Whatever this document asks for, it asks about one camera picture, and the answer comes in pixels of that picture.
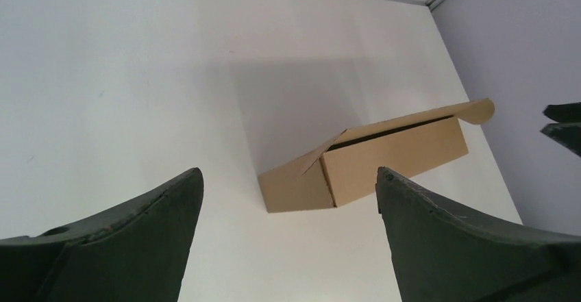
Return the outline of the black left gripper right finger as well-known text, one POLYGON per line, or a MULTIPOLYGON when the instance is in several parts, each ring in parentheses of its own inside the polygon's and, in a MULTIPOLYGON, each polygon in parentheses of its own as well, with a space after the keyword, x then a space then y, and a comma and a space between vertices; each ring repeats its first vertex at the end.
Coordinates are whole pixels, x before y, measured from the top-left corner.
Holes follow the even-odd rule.
POLYGON ((579 301, 580 238, 526 227, 378 169, 403 301, 579 301))

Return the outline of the brown cardboard box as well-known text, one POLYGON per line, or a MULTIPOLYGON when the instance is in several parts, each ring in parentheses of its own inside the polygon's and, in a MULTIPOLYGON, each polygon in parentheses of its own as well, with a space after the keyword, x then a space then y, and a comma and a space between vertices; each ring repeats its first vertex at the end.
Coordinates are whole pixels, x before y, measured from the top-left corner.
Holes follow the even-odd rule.
POLYGON ((258 176, 267 212, 337 208, 374 192, 380 167, 414 177, 468 154, 461 122, 491 119, 490 99, 345 129, 317 148, 258 176))

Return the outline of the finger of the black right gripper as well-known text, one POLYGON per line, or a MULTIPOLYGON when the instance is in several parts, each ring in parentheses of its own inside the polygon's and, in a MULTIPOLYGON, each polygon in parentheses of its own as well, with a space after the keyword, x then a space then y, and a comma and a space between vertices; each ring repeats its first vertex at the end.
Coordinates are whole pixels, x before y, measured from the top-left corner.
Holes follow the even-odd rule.
POLYGON ((548 105, 543 114, 557 123, 577 123, 581 117, 581 103, 548 105))
POLYGON ((580 122, 547 124, 542 128, 541 133, 577 156, 581 156, 580 122))

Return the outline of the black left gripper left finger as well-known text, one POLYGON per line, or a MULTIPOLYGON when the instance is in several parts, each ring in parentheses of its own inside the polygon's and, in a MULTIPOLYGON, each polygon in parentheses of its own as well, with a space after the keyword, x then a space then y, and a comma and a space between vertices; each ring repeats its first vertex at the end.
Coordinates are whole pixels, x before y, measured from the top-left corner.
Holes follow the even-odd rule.
POLYGON ((82 220, 3 239, 1 300, 178 300, 203 192, 191 168, 82 220))

